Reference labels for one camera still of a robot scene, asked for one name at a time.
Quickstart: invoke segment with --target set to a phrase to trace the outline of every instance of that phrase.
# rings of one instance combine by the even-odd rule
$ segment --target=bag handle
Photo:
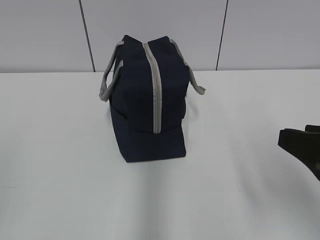
[[[177,43],[176,43],[174,40],[172,40],[171,38],[170,38],[169,40],[170,40],[170,43],[172,43],[172,44],[174,45],[177,53],[179,54],[179,56],[181,57],[181,59],[182,59],[182,61],[183,61],[183,63],[184,63],[184,65],[186,65],[186,66],[188,67],[189,73],[190,73],[190,83],[191,83],[191,85],[193,86],[194,90],[195,90],[198,94],[204,95],[206,89],[203,88],[202,86],[199,86],[199,85],[197,84],[197,81],[196,81],[196,79],[195,79],[194,73],[192,72],[191,67],[188,65],[188,63],[186,63],[184,57],[182,56],[182,54],[181,54],[181,52],[180,52],[180,50],[179,50],[179,48],[178,48]]]
[[[108,77],[108,74],[110,73],[112,66],[114,65],[115,60],[116,60],[116,51],[117,51],[118,47],[122,46],[123,44],[125,44],[124,41],[120,41],[116,44],[114,51],[113,51],[113,54],[112,54],[112,57],[110,59],[110,62],[103,73],[99,97],[104,102],[108,101],[108,99],[111,95],[112,89],[114,88],[116,80],[118,78],[120,68],[124,66],[124,61],[121,60],[119,62],[118,67],[116,68],[116,70],[113,73],[112,82],[110,83],[109,87],[107,87],[107,77]]]

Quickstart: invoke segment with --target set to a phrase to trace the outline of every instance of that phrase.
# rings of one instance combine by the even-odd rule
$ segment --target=bag
[[[128,163],[186,156],[182,119],[189,82],[199,94],[205,93],[167,36],[141,43],[125,35],[116,45],[99,97],[109,100],[116,141]]]

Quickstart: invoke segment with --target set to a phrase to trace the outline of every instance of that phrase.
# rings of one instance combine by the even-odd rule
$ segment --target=white table
[[[320,182],[277,146],[320,125],[320,70],[195,72],[187,156],[142,163],[101,77],[0,74],[0,240],[320,238]]]

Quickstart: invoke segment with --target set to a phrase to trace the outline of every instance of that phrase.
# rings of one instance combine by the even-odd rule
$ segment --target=zipper
[[[161,132],[162,85],[159,66],[148,43],[142,44],[146,58],[150,64],[153,89],[153,133]]]

